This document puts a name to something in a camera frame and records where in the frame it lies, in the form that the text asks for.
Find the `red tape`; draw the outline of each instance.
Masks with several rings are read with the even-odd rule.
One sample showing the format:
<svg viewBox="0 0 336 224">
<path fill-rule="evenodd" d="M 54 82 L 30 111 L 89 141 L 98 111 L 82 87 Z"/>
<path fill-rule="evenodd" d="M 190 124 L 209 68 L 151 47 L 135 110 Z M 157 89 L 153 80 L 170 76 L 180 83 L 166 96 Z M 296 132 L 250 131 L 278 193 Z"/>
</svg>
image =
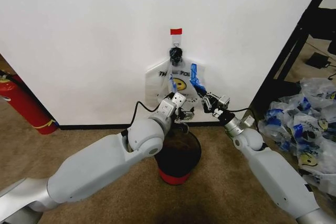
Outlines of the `red tape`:
<svg viewBox="0 0 336 224">
<path fill-rule="evenodd" d="M 170 35 L 179 35 L 182 34 L 182 28 L 170 29 Z"/>
</svg>

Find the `black cable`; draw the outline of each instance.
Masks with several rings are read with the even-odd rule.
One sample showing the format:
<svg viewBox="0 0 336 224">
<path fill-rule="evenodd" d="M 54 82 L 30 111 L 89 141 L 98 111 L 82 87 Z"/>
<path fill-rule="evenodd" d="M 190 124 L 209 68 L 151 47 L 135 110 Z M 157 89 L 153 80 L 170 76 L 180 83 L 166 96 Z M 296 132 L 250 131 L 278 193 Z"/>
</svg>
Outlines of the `black cable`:
<svg viewBox="0 0 336 224">
<path fill-rule="evenodd" d="M 332 74 L 331 76 L 328 77 L 328 80 L 332 80 L 332 77 L 336 76 L 336 73 Z"/>
<path fill-rule="evenodd" d="M 148 112 L 154 112 L 154 111 L 156 111 L 156 110 L 159 108 L 159 106 L 160 106 L 160 104 L 159 104 L 154 110 L 150 110 L 150 109 L 148 109 L 142 102 L 137 101 L 137 102 L 136 102 L 136 105 L 135 105 L 135 109 L 134 109 L 134 113 L 133 113 L 133 117 L 132 117 L 132 121 L 131 121 L 130 125 L 132 125 L 133 122 L 134 122 L 134 119 L 135 119 L 135 116 L 136 116 L 136 111 L 137 111 L 137 109 L 138 109 L 138 104 L 141 104 L 141 105 L 144 107 L 144 109 L 147 110 Z"/>
<path fill-rule="evenodd" d="M 258 120 L 256 118 L 256 115 L 255 115 L 254 111 L 251 108 L 244 108 L 244 109 L 241 109 L 241 110 L 227 110 L 227 111 L 231 112 L 231 113 L 235 113 L 235 112 L 241 112 L 241 111 L 246 111 L 246 110 L 249 110 L 252 113 L 254 121 L 255 121 L 255 124 L 256 124 L 257 132 L 260 133 L 259 127 L 258 127 Z"/>
</svg>

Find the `brown carpet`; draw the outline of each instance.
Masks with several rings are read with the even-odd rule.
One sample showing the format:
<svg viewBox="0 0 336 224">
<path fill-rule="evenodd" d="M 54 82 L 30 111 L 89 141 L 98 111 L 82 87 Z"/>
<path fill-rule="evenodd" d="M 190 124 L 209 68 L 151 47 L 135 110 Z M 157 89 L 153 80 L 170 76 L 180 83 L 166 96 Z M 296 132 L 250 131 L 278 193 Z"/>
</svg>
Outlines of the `brown carpet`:
<svg viewBox="0 0 336 224">
<path fill-rule="evenodd" d="M 0 189 L 51 176 L 71 154 L 119 130 L 42 136 L 0 102 Z M 195 127 L 202 158 L 181 186 L 165 184 L 153 158 L 94 196 L 46 212 L 40 223 L 295 223 L 275 206 L 221 127 Z"/>
</svg>

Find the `black cable on floor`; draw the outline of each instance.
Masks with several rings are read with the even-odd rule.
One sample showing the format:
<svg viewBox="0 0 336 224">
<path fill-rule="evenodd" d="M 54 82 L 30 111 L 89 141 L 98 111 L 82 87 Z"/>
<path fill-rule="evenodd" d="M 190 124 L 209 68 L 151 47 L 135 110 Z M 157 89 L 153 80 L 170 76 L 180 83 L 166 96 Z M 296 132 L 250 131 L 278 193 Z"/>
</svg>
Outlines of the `black cable on floor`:
<svg viewBox="0 0 336 224">
<path fill-rule="evenodd" d="M 331 76 L 329 76 L 329 77 L 328 77 L 328 80 L 332 80 L 332 79 L 333 79 L 333 78 L 332 78 L 333 76 L 336 76 L 336 73 L 334 73 L 334 74 L 332 74 Z"/>
<path fill-rule="evenodd" d="M 241 110 L 227 110 L 227 111 L 228 111 L 228 112 L 235 113 L 235 112 L 241 112 L 241 111 L 246 111 L 246 110 L 249 110 L 249 111 L 252 113 L 252 116 L 253 116 L 254 121 L 255 121 L 255 124 L 256 124 L 257 132 L 260 133 L 260 131 L 259 131 L 259 127 L 258 127 L 258 120 L 257 120 L 257 118 L 256 118 L 256 115 L 255 115 L 254 111 L 253 111 L 251 108 L 244 108 L 244 109 L 241 109 Z"/>
</svg>

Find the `pile of plastic bags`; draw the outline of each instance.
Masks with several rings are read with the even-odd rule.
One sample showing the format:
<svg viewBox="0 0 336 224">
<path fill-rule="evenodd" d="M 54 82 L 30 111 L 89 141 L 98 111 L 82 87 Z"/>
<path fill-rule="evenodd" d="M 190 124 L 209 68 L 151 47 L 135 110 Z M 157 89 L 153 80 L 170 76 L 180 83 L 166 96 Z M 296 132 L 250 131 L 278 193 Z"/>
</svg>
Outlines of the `pile of plastic bags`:
<svg viewBox="0 0 336 224">
<path fill-rule="evenodd" d="M 301 92 L 272 102 L 262 133 L 298 159 L 304 179 L 336 196 L 336 86 L 325 78 L 300 81 Z"/>
</svg>

